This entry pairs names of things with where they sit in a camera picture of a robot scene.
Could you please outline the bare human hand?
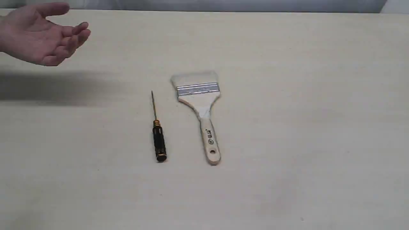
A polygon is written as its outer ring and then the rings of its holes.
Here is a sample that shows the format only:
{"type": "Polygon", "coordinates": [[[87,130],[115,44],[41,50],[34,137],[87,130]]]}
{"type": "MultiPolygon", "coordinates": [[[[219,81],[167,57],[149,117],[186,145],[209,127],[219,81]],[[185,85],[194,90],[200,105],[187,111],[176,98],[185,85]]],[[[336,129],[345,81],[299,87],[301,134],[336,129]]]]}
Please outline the bare human hand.
{"type": "Polygon", "coordinates": [[[90,37],[88,22],[63,26],[47,19],[68,13],[66,2],[22,6],[1,16],[1,52],[41,66],[58,66],[90,37]]]}

